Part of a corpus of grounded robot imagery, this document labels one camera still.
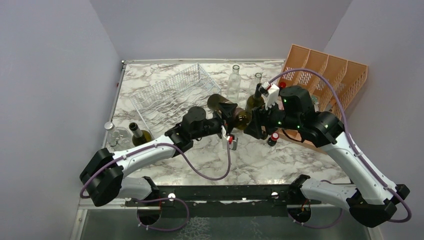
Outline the dark-neck green wine bottle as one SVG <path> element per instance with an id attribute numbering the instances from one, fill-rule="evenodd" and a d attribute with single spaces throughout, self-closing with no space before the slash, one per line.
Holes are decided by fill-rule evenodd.
<path id="1" fill-rule="evenodd" d="M 253 108 L 260 107 L 264 104 L 264 99 L 262 98 L 262 93 L 260 92 L 261 83 L 258 83 L 255 87 L 255 90 L 252 95 L 250 95 L 246 101 L 245 110 L 248 113 L 251 113 Z"/>

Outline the silver-neck green wine bottle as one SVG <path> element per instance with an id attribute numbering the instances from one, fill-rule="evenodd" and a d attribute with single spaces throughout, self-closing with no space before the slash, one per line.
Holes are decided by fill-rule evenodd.
<path id="1" fill-rule="evenodd" d="M 251 114 L 245 109 L 218 93 L 209 96 L 207 99 L 207 107 L 223 117 L 232 128 L 241 131 L 247 128 L 252 119 Z"/>

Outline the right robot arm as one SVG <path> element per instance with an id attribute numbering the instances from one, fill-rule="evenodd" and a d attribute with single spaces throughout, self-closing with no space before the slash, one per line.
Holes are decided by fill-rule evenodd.
<path id="1" fill-rule="evenodd" d="M 352 187 L 343 187 L 302 174 L 288 187 L 292 202 L 316 200 L 331 204 L 369 228 L 393 221 L 397 204 L 403 203 L 410 192 L 408 187 L 385 178 L 360 152 L 337 116 L 316 111 L 309 92 L 298 85 L 280 88 L 258 84 L 254 96 L 263 102 L 252 107 L 245 134 L 260 139 L 277 129 L 296 130 L 302 141 L 326 152 L 353 182 Z"/>

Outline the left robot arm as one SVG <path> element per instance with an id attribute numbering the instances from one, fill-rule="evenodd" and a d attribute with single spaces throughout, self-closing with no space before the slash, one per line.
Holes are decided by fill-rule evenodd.
<path id="1" fill-rule="evenodd" d="M 158 161 L 182 156 L 193 168 L 185 152 L 193 147 L 195 140 L 218 135 L 223 148 L 230 152 L 237 147 L 237 138 L 231 133 L 234 128 L 233 113 L 236 103 L 219 103 L 218 111 L 208 119 L 206 111 L 199 106 L 191 107 L 182 121 L 158 138 L 142 145 L 115 152 L 107 148 L 98 150 L 79 178 L 83 184 L 82 199 L 91 199 L 101 207 L 115 198 L 138 198 L 144 205 L 157 200 L 157 188 L 149 177 L 128 178 L 128 175 Z"/>

